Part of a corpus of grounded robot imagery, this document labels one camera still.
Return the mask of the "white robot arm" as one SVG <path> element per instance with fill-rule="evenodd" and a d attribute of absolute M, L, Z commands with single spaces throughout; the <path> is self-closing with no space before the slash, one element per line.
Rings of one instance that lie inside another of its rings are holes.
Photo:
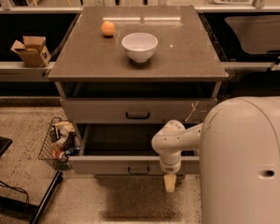
<path fill-rule="evenodd" d="M 202 224 L 280 224 L 280 96 L 226 100 L 188 129 L 171 120 L 152 147 L 169 174 L 200 151 Z"/>

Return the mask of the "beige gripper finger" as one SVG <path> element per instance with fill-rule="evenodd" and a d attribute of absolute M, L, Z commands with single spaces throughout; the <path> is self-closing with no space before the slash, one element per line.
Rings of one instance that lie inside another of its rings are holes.
<path fill-rule="evenodd" d="M 164 186 L 167 192 L 175 191 L 176 174 L 166 174 L 164 176 Z"/>

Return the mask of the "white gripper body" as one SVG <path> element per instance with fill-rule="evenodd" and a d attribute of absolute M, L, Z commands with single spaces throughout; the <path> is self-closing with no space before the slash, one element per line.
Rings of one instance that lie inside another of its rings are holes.
<path fill-rule="evenodd" d="M 179 153 L 160 155 L 160 165 L 165 173 L 176 174 L 181 167 L 181 155 Z"/>

